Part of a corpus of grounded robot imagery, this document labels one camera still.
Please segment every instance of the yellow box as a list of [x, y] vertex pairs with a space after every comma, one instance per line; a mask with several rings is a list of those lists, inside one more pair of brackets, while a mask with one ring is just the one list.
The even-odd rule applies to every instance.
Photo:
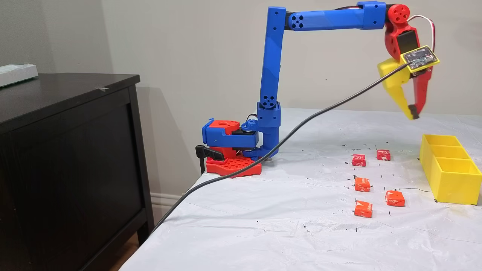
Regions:
[[423, 135], [420, 162], [438, 202], [477, 204], [482, 173], [453, 135]]

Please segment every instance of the black mark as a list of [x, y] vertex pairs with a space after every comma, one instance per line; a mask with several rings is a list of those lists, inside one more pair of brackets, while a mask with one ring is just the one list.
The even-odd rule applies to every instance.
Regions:
[[419, 189], [419, 188], [397, 188], [397, 189], [393, 189], [393, 190], [397, 191], [397, 190], [403, 190], [403, 189], [417, 189], [417, 190], [420, 190], [420, 191], [423, 191], [423, 192], [430, 193], [430, 191], [425, 191], [425, 190], [422, 190], [422, 189]]

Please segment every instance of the cabinet door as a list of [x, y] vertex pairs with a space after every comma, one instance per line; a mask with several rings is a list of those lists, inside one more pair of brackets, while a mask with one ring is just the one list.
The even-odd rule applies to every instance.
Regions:
[[35, 264], [78, 270], [141, 210], [127, 89], [10, 133]]

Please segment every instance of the black clamp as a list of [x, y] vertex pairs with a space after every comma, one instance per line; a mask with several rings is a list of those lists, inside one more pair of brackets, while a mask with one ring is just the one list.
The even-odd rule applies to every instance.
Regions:
[[197, 145], [196, 146], [196, 156], [199, 158], [199, 164], [201, 167], [201, 174], [206, 171], [206, 168], [204, 167], [204, 158], [206, 157], [211, 157], [212, 159], [216, 161], [224, 161], [224, 154], [222, 152], [219, 152], [217, 150], [210, 149], [204, 145]]

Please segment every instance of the beige wall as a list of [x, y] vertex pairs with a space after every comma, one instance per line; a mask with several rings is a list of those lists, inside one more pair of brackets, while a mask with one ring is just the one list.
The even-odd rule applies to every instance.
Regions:
[[40, 1], [0, 1], [0, 66], [32, 63], [39, 72], [55, 72]]
[[[404, 0], [437, 26], [425, 112], [482, 114], [482, 2]], [[242, 121], [255, 110], [269, 5], [292, 11], [349, 0], [42, 0], [58, 72], [140, 74], [139, 103], [151, 191], [180, 195], [199, 176], [194, 147], [208, 118]], [[412, 23], [422, 44], [428, 24]], [[283, 107], [324, 108], [378, 77], [389, 57], [383, 30], [286, 32], [279, 86]], [[406, 86], [413, 97], [413, 89]], [[381, 86], [343, 109], [399, 111]]]

